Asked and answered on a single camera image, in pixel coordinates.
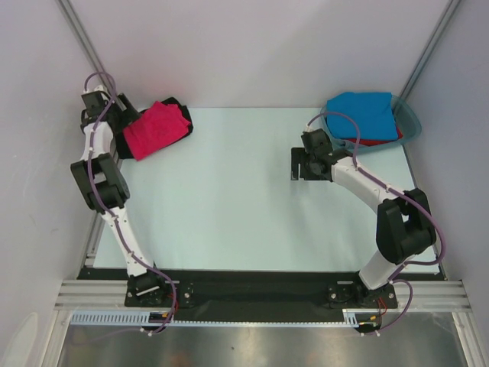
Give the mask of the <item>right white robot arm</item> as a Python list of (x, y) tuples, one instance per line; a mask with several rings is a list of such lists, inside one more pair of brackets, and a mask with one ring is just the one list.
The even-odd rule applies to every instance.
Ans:
[(353, 193), (377, 217), (377, 251), (358, 272), (354, 301), (369, 307), (400, 269), (436, 242), (427, 196), (419, 189), (401, 191), (363, 168), (352, 152), (334, 149), (322, 129), (302, 133), (301, 148), (291, 149), (291, 179), (321, 180)]

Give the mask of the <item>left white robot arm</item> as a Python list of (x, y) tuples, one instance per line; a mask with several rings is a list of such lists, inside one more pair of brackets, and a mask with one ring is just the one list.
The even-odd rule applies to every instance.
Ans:
[(124, 254), (127, 298), (158, 306), (167, 300), (169, 288), (154, 272), (152, 258), (144, 253), (131, 228), (126, 207), (130, 191), (112, 153), (116, 135), (140, 115), (124, 94), (119, 98), (123, 106), (111, 98), (104, 86), (82, 94), (84, 151), (70, 165), (70, 171), (87, 206), (110, 227)]

